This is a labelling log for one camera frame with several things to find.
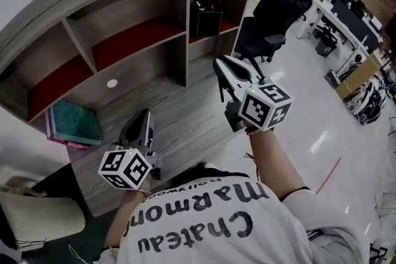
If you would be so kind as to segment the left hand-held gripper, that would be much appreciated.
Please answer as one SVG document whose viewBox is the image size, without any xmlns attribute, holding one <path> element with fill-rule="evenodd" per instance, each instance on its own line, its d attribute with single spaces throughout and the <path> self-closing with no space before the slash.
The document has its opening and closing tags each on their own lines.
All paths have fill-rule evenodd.
<svg viewBox="0 0 396 264">
<path fill-rule="evenodd" d="M 120 133 L 120 143 L 106 151 L 98 174 L 115 189 L 138 190 L 147 176 L 161 178 L 161 161 L 152 150 L 154 117 L 149 109 L 129 120 Z"/>
</svg>

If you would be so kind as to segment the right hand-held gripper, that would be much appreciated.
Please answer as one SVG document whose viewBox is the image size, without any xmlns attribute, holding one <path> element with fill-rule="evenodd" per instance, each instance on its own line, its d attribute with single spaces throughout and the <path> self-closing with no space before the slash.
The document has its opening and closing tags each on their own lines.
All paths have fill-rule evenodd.
<svg viewBox="0 0 396 264">
<path fill-rule="evenodd" d="M 270 77 L 260 80 L 253 66 L 228 55 L 215 58 L 213 69 L 232 97 L 226 104 L 225 116 L 233 131 L 240 130 L 243 121 L 265 131 L 285 120 L 293 97 L 283 86 Z"/>
</svg>

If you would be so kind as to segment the black pen holder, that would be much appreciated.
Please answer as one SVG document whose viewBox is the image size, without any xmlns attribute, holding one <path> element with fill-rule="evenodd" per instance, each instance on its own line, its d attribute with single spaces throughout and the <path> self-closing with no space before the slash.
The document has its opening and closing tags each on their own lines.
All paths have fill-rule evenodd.
<svg viewBox="0 0 396 264">
<path fill-rule="evenodd" d="M 190 36 L 194 38 L 218 36 L 223 17 L 221 2 L 219 0 L 201 0 L 205 3 L 205 11 L 197 12 L 194 8 L 194 1 L 190 7 Z M 215 8 L 214 11 L 210 10 L 212 4 Z"/>
</svg>

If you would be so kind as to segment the teal book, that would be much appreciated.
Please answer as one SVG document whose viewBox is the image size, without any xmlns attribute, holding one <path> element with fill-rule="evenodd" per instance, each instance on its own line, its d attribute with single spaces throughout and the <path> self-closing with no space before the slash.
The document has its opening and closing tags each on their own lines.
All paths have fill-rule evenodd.
<svg viewBox="0 0 396 264">
<path fill-rule="evenodd" d="M 50 136 L 57 140 L 99 145 L 102 134 L 91 109 L 60 100 L 46 111 Z"/>
</svg>

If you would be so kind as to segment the person's right forearm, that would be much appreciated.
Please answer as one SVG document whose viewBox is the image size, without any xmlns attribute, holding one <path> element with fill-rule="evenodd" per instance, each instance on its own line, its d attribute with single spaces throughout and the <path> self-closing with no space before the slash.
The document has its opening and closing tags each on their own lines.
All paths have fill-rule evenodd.
<svg viewBox="0 0 396 264">
<path fill-rule="evenodd" d="M 249 136 L 260 181 L 271 189 L 279 200 L 305 187 L 303 178 L 287 157 L 272 130 L 262 131 L 248 127 L 245 132 Z"/>
</svg>

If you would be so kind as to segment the person's left forearm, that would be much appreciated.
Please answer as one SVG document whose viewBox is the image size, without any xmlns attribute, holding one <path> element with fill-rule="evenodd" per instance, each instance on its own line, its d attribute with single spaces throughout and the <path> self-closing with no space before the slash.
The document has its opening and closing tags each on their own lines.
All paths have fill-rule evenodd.
<svg viewBox="0 0 396 264">
<path fill-rule="evenodd" d="M 138 190 L 125 191 L 119 204 L 117 213 L 106 235 L 104 248 L 119 247 L 129 218 L 136 207 L 148 196 L 150 196 L 150 184 L 144 184 Z"/>
</svg>

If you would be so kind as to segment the grey wooden desk with hutch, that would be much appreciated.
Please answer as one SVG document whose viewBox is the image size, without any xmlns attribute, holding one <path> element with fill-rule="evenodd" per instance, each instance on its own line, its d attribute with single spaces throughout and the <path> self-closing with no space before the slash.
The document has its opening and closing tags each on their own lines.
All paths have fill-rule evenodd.
<svg viewBox="0 0 396 264">
<path fill-rule="evenodd" d="M 0 106 L 45 129 L 60 100 L 91 109 L 103 141 L 69 148 L 88 209 L 115 209 L 121 192 L 98 174 L 101 157 L 141 110 L 155 120 L 163 185 L 232 137 L 212 62 L 231 54 L 248 0 L 219 0 L 218 36 L 190 36 L 193 0 L 0 0 Z M 118 84 L 108 88 L 107 82 Z"/>
</svg>

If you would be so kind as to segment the long white office desk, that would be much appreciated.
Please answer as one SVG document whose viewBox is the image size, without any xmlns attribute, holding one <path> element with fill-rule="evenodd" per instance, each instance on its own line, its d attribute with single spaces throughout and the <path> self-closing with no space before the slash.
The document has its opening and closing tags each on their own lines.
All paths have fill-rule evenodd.
<svg viewBox="0 0 396 264">
<path fill-rule="evenodd" d="M 306 20 L 300 26 L 297 31 L 296 37 L 297 39 L 304 38 L 308 34 L 311 34 L 313 30 L 316 28 L 316 25 L 321 21 L 323 16 L 327 17 L 335 26 L 337 30 L 351 43 L 354 49 L 360 50 L 361 53 L 371 54 L 373 51 L 368 51 L 368 47 L 361 43 L 346 27 L 339 19 L 337 15 L 334 14 L 331 9 L 333 5 L 326 1 L 320 0 L 312 0 L 312 6 L 306 13 Z M 369 29 L 373 32 L 373 34 L 377 37 L 380 42 L 380 46 L 378 49 L 381 49 L 384 42 L 381 36 L 379 36 L 376 32 L 372 30 L 372 28 L 362 20 Z"/>
</svg>

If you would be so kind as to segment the black desk divider panel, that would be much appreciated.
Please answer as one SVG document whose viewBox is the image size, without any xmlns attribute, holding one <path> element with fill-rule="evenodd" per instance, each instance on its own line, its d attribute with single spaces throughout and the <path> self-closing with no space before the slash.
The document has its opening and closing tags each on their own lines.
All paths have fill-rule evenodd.
<svg viewBox="0 0 396 264">
<path fill-rule="evenodd" d="M 337 15 L 349 31 L 365 46 L 368 51 L 374 51 L 380 46 L 380 42 L 369 27 L 359 19 L 344 3 L 336 0 L 331 11 Z"/>
</svg>

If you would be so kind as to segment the white and black bag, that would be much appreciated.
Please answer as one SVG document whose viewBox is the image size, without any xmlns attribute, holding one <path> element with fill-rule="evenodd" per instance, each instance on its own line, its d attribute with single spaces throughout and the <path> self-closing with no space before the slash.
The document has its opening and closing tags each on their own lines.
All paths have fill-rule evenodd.
<svg viewBox="0 0 396 264">
<path fill-rule="evenodd" d="M 367 105 L 370 98 L 369 86 L 365 83 L 345 98 L 344 104 L 350 114 L 357 115 Z"/>
<path fill-rule="evenodd" d="M 363 110 L 355 116 L 362 126 L 378 120 L 387 99 L 385 83 L 378 75 L 373 75 L 369 79 L 369 83 L 372 84 L 372 90 L 368 103 Z"/>
</svg>

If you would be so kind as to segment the person's white printed shirt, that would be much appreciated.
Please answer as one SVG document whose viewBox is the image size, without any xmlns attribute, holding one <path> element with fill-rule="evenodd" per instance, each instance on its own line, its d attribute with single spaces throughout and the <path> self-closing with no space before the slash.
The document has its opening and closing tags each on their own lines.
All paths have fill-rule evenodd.
<svg viewBox="0 0 396 264">
<path fill-rule="evenodd" d="M 138 204 L 98 264 L 369 264 L 369 241 L 307 188 L 279 199 L 248 177 L 205 177 Z"/>
</svg>

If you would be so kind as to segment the cream ornate stool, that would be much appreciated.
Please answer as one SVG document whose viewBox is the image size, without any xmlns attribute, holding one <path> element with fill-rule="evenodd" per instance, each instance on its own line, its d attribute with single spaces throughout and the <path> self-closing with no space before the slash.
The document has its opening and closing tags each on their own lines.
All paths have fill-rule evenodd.
<svg viewBox="0 0 396 264">
<path fill-rule="evenodd" d="M 36 191 L 33 189 L 38 181 L 22 176 L 12 176 L 4 184 L 0 184 L 0 192 L 14 195 L 28 195 L 32 197 L 45 197 L 48 195 L 44 190 Z"/>
</svg>

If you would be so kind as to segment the red floor tape strip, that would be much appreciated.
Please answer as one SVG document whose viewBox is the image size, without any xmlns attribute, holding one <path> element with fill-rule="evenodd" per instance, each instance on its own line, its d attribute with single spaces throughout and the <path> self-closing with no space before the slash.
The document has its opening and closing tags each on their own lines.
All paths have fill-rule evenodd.
<svg viewBox="0 0 396 264">
<path fill-rule="evenodd" d="M 338 167 L 338 165 L 340 164 L 342 160 L 342 157 L 340 156 L 338 158 L 338 160 L 335 162 L 335 164 L 333 165 L 332 169 L 329 171 L 329 173 L 326 175 L 325 179 L 323 180 L 322 184 L 319 186 L 319 188 L 316 190 L 316 195 L 318 195 L 321 190 L 324 188 L 324 186 L 326 185 L 326 183 L 328 183 L 329 179 L 331 178 L 332 174 L 334 173 L 334 171 L 336 170 L 336 168 Z"/>
</svg>

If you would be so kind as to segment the black thread bundle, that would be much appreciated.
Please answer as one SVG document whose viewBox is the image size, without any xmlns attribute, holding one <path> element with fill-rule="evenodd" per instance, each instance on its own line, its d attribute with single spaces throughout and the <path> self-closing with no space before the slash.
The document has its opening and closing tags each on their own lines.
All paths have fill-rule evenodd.
<svg viewBox="0 0 396 264">
<path fill-rule="evenodd" d="M 26 240 L 15 240 L 16 246 L 22 252 L 28 252 L 31 250 L 41 249 L 47 243 L 47 239 L 43 240 L 34 240 L 34 241 L 26 241 Z"/>
</svg>

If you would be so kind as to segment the large black wall screen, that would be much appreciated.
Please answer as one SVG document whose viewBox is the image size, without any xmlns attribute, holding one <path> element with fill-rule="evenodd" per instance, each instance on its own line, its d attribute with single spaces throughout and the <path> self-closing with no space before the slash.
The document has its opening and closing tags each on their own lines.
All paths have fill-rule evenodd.
<svg viewBox="0 0 396 264">
<path fill-rule="evenodd" d="M 390 38 L 392 42 L 396 41 L 396 13 L 384 28 L 384 33 Z"/>
</svg>

